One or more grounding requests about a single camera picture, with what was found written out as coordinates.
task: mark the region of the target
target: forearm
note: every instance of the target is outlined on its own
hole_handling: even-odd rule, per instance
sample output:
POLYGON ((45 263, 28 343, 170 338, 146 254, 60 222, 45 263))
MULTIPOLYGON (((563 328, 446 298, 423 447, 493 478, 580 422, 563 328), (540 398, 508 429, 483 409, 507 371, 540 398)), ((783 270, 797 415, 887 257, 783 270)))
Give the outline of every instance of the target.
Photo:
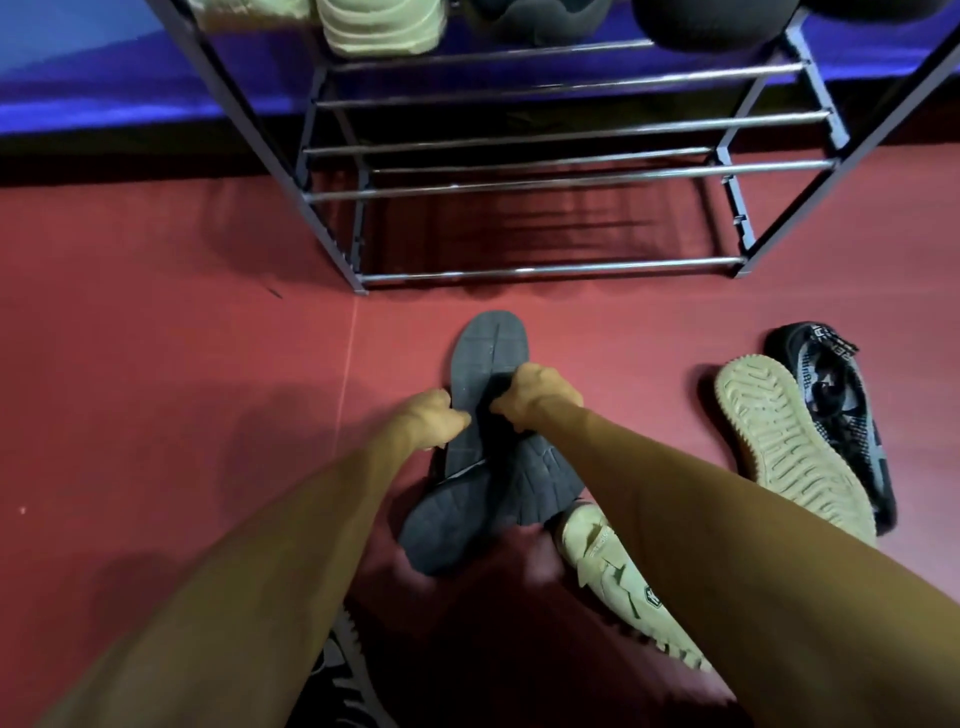
POLYGON ((282 725, 411 452, 388 425, 230 533, 43 725, 282 725))
POLYGON ((956 720, 947 597, 785 499, 568 401, 534 420, 761 724, 892 725, 918 704, 926 724, 956 720))

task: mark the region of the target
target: person's left hand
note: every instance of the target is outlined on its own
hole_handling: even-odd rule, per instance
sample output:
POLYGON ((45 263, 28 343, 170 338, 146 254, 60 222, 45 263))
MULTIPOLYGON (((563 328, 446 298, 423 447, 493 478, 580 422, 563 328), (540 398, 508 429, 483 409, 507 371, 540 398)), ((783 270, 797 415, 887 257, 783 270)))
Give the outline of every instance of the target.
POLYGON ((450 395, 428 389, 407 400, 394 417, 412 439, 414 449, 442 448, 470 424, 470 415, 450 408, 450 395))

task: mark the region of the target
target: hexagonal logo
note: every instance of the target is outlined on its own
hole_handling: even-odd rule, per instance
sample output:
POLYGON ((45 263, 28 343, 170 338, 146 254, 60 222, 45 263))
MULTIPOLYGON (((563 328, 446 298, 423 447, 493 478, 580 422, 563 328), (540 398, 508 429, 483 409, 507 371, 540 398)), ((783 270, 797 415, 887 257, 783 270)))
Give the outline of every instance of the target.
POLYGON ((657 595, 654 594, 654 590, 652 590, 650 587, 647 587, 643 590, 643 595, 647 597, 647 602, 654 609, 659 609, 662 606, 663 602, 657 599, 657 595))

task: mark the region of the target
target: metal shoe rack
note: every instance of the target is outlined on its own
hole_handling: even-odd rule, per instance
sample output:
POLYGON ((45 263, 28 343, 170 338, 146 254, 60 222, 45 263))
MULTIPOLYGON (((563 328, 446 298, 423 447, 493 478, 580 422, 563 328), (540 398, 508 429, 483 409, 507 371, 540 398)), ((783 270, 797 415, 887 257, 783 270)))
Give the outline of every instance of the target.
POLYGON ((760 258, 777 245, 789 230, 813 209, 853 167, 872 151, 883 138, 933 91, 960 64, 960 27, 954 29, 924 63, 910 76, 902 79, 887 98, 875 109, 863 127, 848 133, 829 91, 824 84, 816 60, 804 39, 804 14, 798 13, 783 32, 779 42, 772 44, 765 62, 736 68, 717 68, 688 73, 668 73, 625 80, 536 85, 524 88, 464 90, 459 92, 421 95, 383 96, 377 98, 338 98, 335 82, 347 74, 371 70, 409 69, 453 63, 491 61, 518 61, 565 54, 590 54, 631 50, 642 53, 653 47, 646 39, 616 42, 588 43, 566 47, 520 48, 495 50, 487 53, 420 56, 409 59, 371 60, 356 62, 332 61, 321 51, 314 37, 305 34, 311 57, 315 63, 310 104, 305 114, 300 151, 295 161, 284 157, 277 145, 264 131, 256 113, 244 94, 230 77, 216 51, 199 29, 196 19, 182 0, 147 0, 154 13, 173 37, 181 51, 193 63, 213 97, 221 104, 227 116, 246 138, 261 161, 291 197, 300 214, 314 232, 321 246, 330 256, 344 279, 358 294, 365 294, 377 285, 404 283, 436 283, 461 279, 529 279, 542 276, 602 276, 631 272, 689 271, 726 269, 735 276, 750 273, 760 258), (809 90, 811 110, 790 113, 752 113, 766 83, 774 76, 793 75, 809 90), (556 96, 558 93, 597 93, 624 91, 642 92, 652 88, 677 84, 744 81, 747 87, 731 116, 674 122, 647 123, 634 126, 588 132, 536 133, 411 141, 388 144, 365 144, 357 139, 350 123, 351 109, 398 107, 413 104, 458 104, 528 100, 556 96), (332 113, 346 144, 313 146, 319 112, 332 113), (802 124, 823 125, 827 131, 827 158, 801 160, 735 163, 730 144, 742 129, 781 127, 802 124), (417 154, 440 150, 515 145, 556 144, 586 139, 611 137, 639 137, 664 133, 695 133, 716 131, 722 133, 715 146, 656 149, 629 154, 595 157, 550 158, 506 164, 469 164, 460 166, 405 166, 402 169, 378 165, 374 160, 398 153, 417 154), (351 190, 323 190, 315 188, 311 162, 319 158, 351 157, 356 164, 357 188, 351 190), (515 170, 519 172, 549 169, 554 166, 575 166, 607 161, 648 161, 651 159, 685 159, 679 166, 638 170, 562 173, 552 177, 531 177, 494 182, 474 182, 477 172, 515 170), (773 171, 817 171, 816 178, 782 212, 768 230, 755 234, 747 204, 741 192, 739 176, 773 171), (389 179, 401 172, 406 178, 418 174, 470 174, 471 181, 390 186, 389 179), (564 265, 531 265, 522 268, 445 271, 440 273, 409 272, 400 274, 367 274, 361 263, 364 248, 364 220, 371 200, 417 195, 480 194, 534 189, 569 187, 596 187, 666 180, 673 178, 720 177, 730 202, 732 221, 739 232, 738 255, 682 258, 675 260, 633 260, 621 262, 574 263, 564 265), (318 206, 330 201, 354 201, 352 238, 346 245, 338 245, 334 233, 324 221, 318 206))

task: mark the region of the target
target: blue tarp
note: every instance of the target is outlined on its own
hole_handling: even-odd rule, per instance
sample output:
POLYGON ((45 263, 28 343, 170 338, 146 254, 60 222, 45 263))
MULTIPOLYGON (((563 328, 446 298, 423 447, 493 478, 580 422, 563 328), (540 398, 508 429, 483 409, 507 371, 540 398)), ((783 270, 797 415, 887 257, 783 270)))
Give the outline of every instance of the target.
MULTIPOLYGON (((828 80, 902 76, 960 24, 960 2, 939 15, 900 26, 853 26, 809 18, 804 30, 828 80)), ((630 6, 615 4, 592 40, 639 37, 630 6)), ((310 61, 294 32, 219 36, 227 67, 261 113, 302 111, 310 61)), ((450 23, 441 50, 490 48, 461 19, 450 23)), ((749 61, 673 54, 659 49, 554 56, 533 61, 452 65, 416 73, 350 75, 346 94, 598 81, 749 61)), ((203 83, 162 31, 57 58, 0 76, 0 133, 185 121, 221 115, 203 83)))

